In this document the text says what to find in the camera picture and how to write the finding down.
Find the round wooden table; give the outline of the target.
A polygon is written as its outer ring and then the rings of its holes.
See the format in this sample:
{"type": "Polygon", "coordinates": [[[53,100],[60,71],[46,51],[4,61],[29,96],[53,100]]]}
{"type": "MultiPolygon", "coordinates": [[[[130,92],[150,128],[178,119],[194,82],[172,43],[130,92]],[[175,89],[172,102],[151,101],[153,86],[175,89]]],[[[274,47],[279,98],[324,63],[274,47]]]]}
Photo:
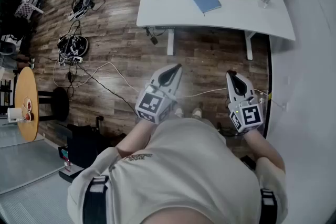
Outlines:
{"type": "Polygon", "coordinates": [[[14,97],[14,108],[22,109],[23,115],[27,113],[27,101],[31,100],[34,119],[30,122],[19,122],[17,124],[23,138],[31,142],[37,136],[39,124],[38,90],[31,68],[25,67],[18,75],[14,97]]]}

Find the round bundle of devices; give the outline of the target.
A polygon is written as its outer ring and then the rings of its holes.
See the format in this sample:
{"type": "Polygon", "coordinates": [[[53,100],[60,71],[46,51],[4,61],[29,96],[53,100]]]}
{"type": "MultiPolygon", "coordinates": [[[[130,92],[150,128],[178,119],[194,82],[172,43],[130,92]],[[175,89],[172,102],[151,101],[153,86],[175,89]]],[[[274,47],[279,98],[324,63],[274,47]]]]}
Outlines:
{"type": "Polygon", "coordinates": [[[57,44],[59,58],[58,64],[82,63],[83,56],[87,53],[89,43],[87,38],[79,35],[61,36],[57,44]]]}

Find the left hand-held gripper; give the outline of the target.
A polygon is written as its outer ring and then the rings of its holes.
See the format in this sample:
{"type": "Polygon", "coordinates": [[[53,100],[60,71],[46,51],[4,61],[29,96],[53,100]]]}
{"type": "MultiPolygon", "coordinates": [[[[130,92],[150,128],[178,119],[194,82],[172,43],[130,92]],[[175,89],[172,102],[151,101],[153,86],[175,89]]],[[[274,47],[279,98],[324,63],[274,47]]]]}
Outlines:
{"type": "Polygon", "coordinates": [[[135,105],[139,118],[154,124],[163,122],[172,111],[182,77],[180,63],[167,65],[154,72],[150,83],[140,92],[135,105]]]}

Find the black stool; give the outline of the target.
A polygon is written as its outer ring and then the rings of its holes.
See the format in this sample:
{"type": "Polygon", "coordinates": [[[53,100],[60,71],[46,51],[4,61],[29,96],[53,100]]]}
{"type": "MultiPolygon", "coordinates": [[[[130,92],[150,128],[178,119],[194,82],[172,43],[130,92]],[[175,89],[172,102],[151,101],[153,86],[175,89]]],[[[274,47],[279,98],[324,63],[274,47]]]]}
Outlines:
{"type": "Polygon", "coordinates": [[[38,91],[39,104],[49,104],[52,115],[39,116],[40,121],[65,121],[69,115],[70,102],[67,91],[57,87],[53,91],[38,91]]]}

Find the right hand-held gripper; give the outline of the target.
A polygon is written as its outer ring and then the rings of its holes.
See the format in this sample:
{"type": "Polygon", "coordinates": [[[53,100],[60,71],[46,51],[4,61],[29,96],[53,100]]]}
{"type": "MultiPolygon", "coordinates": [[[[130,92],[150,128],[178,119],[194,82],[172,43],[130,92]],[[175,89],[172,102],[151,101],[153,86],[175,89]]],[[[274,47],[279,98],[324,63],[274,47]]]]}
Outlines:
{"type": "Polygon", "coordinates": [[[264,123],[262,107],[251,81],[235,71],[227,72],[226,80],[230,98],[229,118],[237,134],[245,134],[261,126],[264,123]]]}

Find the black power adapter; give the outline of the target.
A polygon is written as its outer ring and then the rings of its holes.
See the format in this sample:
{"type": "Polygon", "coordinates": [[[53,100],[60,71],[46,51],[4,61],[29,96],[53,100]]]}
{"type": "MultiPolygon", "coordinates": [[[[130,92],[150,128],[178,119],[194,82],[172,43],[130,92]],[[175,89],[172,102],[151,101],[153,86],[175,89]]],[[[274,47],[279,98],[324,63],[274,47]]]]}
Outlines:
{"type": "Polygon", "coordinates": [[[158,44],[157,37],[163,35],[166,32],[166,30],[164,30],[161,33],[156,33],[154,27],[148,27],[148,26],[143,27],[143,29],[146,32],[146,36],[149,37],[151,43],[154,44],[154,45],[158,44]]]}

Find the person's left forearm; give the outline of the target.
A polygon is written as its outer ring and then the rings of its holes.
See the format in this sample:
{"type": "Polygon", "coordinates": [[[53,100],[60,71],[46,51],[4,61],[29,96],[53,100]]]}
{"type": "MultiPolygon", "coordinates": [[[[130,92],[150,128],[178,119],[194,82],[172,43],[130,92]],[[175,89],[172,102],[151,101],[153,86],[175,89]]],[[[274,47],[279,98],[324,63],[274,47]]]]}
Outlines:
{"type": "Polygon", "coordinates": [[[116,145],[120,156],[124,158],[139,150],[143,150],[156,127],[157,125],[153,122],[144,119],[140,120],[131,132],[116,145]]]}

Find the person's right forearm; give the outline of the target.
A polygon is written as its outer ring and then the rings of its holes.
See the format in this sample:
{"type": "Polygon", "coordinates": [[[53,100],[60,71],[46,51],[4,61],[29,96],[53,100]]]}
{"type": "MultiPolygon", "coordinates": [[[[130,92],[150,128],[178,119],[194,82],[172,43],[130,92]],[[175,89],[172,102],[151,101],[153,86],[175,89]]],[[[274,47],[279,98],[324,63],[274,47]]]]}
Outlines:
{"type": "Polygon", "coordinates": [[[279,152],[257,130],[250,130],[244,134],[244,139],[257,159],[265,157],[275,166],[286,172],[285,163],[279,152]]]}

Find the colourful small box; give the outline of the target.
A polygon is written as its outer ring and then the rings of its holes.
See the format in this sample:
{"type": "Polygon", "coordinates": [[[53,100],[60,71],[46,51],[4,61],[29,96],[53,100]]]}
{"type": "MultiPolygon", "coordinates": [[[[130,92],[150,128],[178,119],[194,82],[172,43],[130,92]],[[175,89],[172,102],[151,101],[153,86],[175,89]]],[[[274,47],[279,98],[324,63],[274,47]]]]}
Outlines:
{"type": "Polygon", "coordinates": [[[65,169],[70,172],[71,162],[69,160],[68,147],[66,146],[58,147],[58,152],[59,152],[60,158],[62,158],[65,162],[65,169]]]}

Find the white desk leg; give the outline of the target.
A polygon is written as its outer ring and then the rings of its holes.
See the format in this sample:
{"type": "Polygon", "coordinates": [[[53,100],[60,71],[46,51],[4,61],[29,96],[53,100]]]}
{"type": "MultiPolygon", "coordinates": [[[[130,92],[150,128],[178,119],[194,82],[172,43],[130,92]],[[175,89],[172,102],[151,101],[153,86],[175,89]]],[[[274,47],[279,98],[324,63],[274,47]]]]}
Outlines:
{"type": "Polygon", "coordinates": [[[255,35],[254,31],[244,31],[245,34],[245,42],[246,42],[246,51],[247,51],[247,59],[253,59],[253,52],[251,47],[251,38],[255,35]]]}
{"type": "Polygon", "coordinates": [[[174,29],[168,30],[168,40],[167,40],[167,55],[174,55],[174,29]]]}

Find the plate with red food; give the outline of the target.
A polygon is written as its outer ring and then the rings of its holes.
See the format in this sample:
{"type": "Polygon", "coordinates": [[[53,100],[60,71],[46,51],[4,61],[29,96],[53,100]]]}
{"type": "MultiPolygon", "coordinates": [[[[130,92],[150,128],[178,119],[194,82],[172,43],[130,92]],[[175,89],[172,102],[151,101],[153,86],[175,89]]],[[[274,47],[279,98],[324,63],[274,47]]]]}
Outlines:
{"type": "Polygon", "coordinates": [[[32,101],[28,97],[24,97],[23,116],[27,122],[30,122],[34,119],[34,115],[32,113],[32,101]]]}

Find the black office chair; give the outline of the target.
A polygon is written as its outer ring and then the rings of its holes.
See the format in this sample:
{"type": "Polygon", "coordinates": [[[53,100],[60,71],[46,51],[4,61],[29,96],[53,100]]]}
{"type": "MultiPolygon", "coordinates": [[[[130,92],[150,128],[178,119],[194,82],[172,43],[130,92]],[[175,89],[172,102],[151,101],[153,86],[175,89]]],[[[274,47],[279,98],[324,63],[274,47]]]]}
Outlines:
{"type": "Polygon", "coordinates": [[[96,117],[94,127],[67,125],[67,129],[71,132],[67,138],[68,158],[71,163],[88,168],[101,152],[108,147],[116,146],[126,137],[125,133],[112,137],[102,135],[99,122],[103,120],[102,116],[96,117]]]}

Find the grey white gripper device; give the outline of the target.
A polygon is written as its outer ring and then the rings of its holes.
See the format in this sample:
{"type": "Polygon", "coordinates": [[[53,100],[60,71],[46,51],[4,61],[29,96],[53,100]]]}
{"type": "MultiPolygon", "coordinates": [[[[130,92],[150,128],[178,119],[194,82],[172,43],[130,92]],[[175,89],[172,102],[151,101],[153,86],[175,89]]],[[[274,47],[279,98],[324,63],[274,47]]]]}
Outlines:
{"type": "Polygon", "coordinates": [[[91,0],[73,0],[68,20],[79,19],[90,8],[91,0]]]}

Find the person's beige t-shirt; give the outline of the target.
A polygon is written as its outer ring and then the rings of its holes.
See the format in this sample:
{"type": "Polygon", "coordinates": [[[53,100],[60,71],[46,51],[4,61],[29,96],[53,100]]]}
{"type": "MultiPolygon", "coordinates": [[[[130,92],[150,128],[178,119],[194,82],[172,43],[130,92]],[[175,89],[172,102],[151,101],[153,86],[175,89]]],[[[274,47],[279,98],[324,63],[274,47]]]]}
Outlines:
{"type": "Polygon", "coordinates": [[[250,169],[207,120],[157,125],[143,150],[101,152],[68,188],[74,224],[282,224],[286,172],[269,159],[250,169]]]}

